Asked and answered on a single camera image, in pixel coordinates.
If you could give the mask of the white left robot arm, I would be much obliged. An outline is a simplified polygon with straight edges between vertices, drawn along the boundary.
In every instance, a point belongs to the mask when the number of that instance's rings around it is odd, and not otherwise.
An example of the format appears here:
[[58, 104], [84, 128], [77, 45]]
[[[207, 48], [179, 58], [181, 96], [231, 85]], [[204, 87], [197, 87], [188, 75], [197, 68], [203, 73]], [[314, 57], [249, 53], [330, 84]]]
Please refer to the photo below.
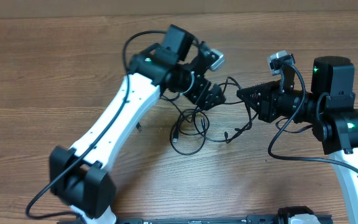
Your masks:
[[70, 148], [57, 146], [49, 157], [50, 191], [69, 206], [76, 223], [115, 223], [111, 210], [116, 186], [109, 172], [140, 119], [164, 91], [187, 97], [201, 110], [225, 102], [219, 85], [205, 78], [224, 55], [172, 25], [154, 43], [124, 61], [116, 96], [99, 119]]

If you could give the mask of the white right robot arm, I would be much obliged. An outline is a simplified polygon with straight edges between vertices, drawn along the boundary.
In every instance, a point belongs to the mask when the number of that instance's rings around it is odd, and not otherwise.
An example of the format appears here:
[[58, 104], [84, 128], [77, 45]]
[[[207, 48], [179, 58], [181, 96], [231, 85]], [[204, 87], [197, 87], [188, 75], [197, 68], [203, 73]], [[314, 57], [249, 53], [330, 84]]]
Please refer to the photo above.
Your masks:
[[[274, 82], [241, 88], [237, 97], [266, 123], [285, 120], [268, 145], [268, 154], [283, 161], [331, 164], [344, 197], [350, 223], [358, 223], [358, 109], [354, 107], [355, 67], [340, 56], [317, 57], [313, 62], [311, 90], [295, 67], [293, 55], [279, 52], [268, 58]], [[313, 136], [322, 144], [326, 158], [279, 156], [273, 144], [291, 123], [309, 123]]]

